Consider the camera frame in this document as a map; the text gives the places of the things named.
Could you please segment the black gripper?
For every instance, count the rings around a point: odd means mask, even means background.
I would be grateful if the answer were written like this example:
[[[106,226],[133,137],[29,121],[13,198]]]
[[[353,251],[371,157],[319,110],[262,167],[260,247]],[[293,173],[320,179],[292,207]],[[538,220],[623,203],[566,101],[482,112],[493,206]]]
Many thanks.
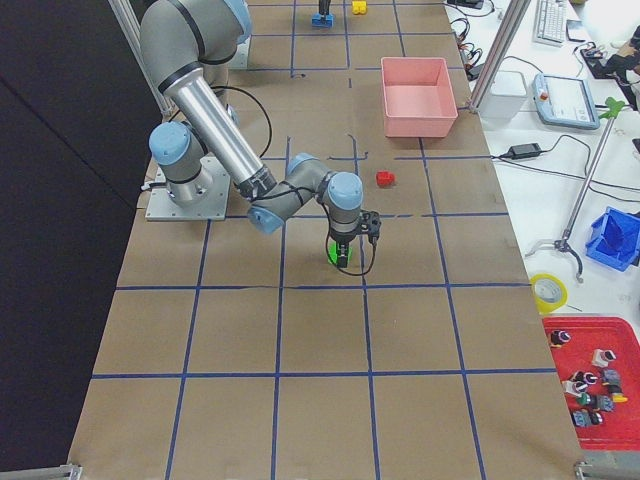
[[[354,241],[360,232],[358,230],[350,232],[338,232],[335,230],[329,231],[330,239],[336,244],[336,266],[347,267],[349,263],[349,245]]]

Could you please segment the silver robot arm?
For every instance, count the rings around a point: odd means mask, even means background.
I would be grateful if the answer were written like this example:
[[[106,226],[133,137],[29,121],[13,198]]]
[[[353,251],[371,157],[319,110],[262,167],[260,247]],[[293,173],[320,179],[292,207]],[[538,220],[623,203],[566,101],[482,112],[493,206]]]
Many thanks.
[[[243,1],[157,1],[146,10],[140,27],[145,70],[186,118],[157,127],[149,147],[173,184],[195,180],[201,156],[213,154],[250,202],[251,223],[267,234],[315,199],[328,220],[327,237],[336,243],[336,250],[326,254],[328,261],[345,271],[351,242],[366,234],[375,243],[379,236],[377,213],[362,208],[360,178],[300,153],[285,179],[277,181],[205,79],[205,67],[225,66],[251,34]]]

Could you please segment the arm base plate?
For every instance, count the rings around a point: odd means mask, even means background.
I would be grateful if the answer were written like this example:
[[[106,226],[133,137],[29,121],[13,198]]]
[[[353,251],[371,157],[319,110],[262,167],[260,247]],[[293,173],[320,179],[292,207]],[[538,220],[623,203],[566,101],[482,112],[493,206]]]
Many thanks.
[[[249,67],[251,37],[247,37],[242,43],[237,45],[236,52],[227,63],[230,70],[247,70]]]
[[[199,176],[185,184],[168,182],[156,167],[146,207],[149,221],[223,221],[230,192],[228,172],[213,155],[201,158]]]

